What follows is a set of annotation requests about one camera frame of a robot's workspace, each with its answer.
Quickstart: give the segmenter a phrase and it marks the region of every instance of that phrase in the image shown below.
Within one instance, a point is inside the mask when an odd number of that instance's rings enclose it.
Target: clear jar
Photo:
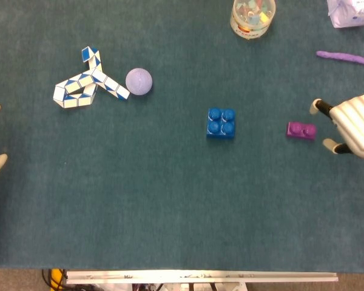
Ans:
[[[235,0],[231,27],[242,38],[259,38],[267,31],[275,10],[274,0]]]

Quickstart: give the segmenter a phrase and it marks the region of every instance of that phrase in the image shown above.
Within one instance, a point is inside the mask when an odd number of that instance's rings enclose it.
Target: white bag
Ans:
[[[364,0],[328,0],[335,28],[364,25]]]

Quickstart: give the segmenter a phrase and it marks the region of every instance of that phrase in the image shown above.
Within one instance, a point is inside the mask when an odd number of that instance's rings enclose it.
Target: purple lego brick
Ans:
[[[303,138],[314,140],[317,128],[314,124],[289,122],[286,135],[290,138]]]
[[[364,58],[362,56],[350,55],[349,53],[330,53],[324,52],[323,50],[315,53],[317,56],[326,59],[338,59],[340,61],[357,62],[364,65]]]

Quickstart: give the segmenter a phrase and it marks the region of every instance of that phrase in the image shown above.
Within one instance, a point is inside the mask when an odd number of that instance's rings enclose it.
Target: blue and white snake puzzle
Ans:
[[[126,100],[129,91],[103,73],[101,58],[96,48],[82,50],[83,62],[89,70],[55,85],[53,100],[63,108],[91,105],[100,86],[118,99]]]

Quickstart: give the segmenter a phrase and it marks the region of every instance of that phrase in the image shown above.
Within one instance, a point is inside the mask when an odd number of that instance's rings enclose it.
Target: floor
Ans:
[[[337,283],[248,284],[248,291],[364,291],[364,275],[340,274]],[[40,270],[0,269],[0,291],[48,291]]]

